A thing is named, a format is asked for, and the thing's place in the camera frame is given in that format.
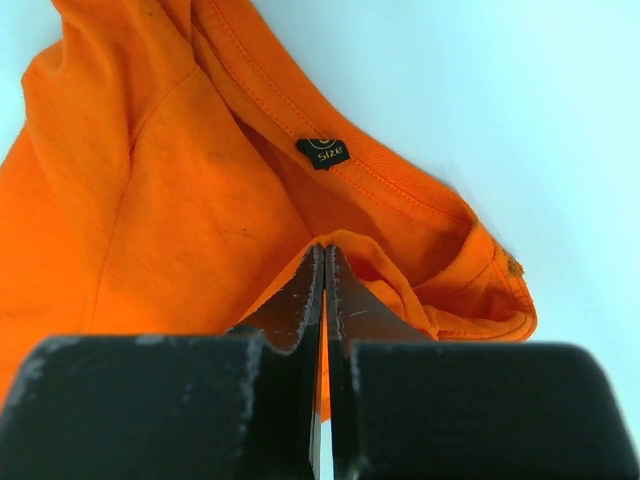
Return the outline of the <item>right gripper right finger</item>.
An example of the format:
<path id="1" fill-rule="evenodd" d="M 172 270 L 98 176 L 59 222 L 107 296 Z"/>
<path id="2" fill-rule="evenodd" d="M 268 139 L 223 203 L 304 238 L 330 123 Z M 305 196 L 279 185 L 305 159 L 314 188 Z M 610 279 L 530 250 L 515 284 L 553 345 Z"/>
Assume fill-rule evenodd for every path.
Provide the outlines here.
<path id="1" fill-rule="evenodd" d="M 325 253 L 334 477 L 635 479 L 604 370 L 562 343 L 437 342 Z"/>

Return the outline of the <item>orange t-shirt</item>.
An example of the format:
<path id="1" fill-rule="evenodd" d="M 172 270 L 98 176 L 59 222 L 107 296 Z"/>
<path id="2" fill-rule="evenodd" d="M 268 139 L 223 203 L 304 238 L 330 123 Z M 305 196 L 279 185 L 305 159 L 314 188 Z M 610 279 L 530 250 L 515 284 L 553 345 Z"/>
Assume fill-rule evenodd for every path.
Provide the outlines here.
<path id="1" fill-rule="evenodd" d="M 441 341 L 519 341 L 523 271 L 344 118 L 247 1 L 59 1 L 1 167 L 1 389 L 51 335 L 218 334 L 314 244 Z"/>

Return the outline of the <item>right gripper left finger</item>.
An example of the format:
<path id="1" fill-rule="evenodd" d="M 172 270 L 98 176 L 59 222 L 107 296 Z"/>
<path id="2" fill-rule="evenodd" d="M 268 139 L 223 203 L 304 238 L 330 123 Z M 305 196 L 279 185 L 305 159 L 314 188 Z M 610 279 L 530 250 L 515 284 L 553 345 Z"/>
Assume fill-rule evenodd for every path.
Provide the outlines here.
<path id="1" fill-rule="evenodd" d="M 218 335 L 54 336 L 1 415 L 5 479 L 315 479 L 324 251 Z"/>

